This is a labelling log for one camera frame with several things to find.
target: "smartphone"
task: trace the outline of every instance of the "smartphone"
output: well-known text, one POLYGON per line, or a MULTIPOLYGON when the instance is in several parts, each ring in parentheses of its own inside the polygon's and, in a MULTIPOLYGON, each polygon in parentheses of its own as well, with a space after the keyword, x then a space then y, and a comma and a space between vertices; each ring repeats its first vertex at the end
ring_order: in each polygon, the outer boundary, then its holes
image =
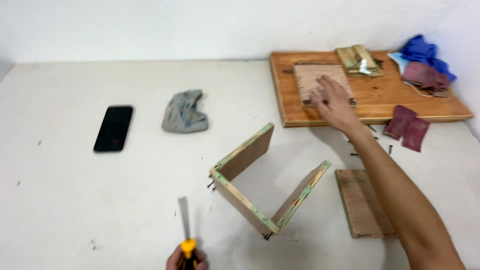
POLYGON ((100 131, 96 138, 94 152, 121 151, 127 138, 132 106, 110 106, 105 112, 100 131))

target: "red sandpaper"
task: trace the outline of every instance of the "red sandpaper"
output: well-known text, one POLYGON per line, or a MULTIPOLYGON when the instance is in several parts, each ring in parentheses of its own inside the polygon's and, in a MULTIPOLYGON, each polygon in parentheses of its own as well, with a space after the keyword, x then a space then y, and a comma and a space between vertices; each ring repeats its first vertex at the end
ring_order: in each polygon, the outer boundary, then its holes
POLYGON ((393 119, 388 124, 384 133, 392 136, 395 140, 400 140, 405 133, 409 123, 417 117, 417 113, 402 105, 396 105, 393 112, 393 119))
POLYGON ((420 152, 421 142, 427 133, 429 122, 415 118, 408 125, 405 135, 403 135, 402 146, 414 151, 420 152))

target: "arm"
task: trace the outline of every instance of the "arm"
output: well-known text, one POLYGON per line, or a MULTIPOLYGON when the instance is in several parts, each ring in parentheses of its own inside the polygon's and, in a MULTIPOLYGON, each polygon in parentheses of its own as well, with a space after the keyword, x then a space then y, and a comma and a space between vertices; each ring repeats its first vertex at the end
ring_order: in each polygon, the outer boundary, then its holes
POLYGON ((357 119, 346 90, 328 76, 317 79, 328 106, 312 93, 312 102, 329 126, 343 132, 361 157, 377 198, 395 228, 412 269, 465 269, 450 236, 425 195, 357 119))

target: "wooden box frame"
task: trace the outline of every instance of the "wooden box frame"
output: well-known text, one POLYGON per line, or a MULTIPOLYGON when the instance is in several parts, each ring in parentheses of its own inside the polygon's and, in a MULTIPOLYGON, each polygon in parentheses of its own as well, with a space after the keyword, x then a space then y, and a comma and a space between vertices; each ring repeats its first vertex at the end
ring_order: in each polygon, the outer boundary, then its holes
POLYGON ((259 132, 245 141, 233 152, 217 162, 210 174, 216 189, 268 240, 286 226, 293 214, 311 192, 325 171, 330 168, 328 160, 311 171, 295 188, 284 204, 270 219, 249 201, 231 181, 250 164, 267 152, 274 124, 268 123, 259 132))

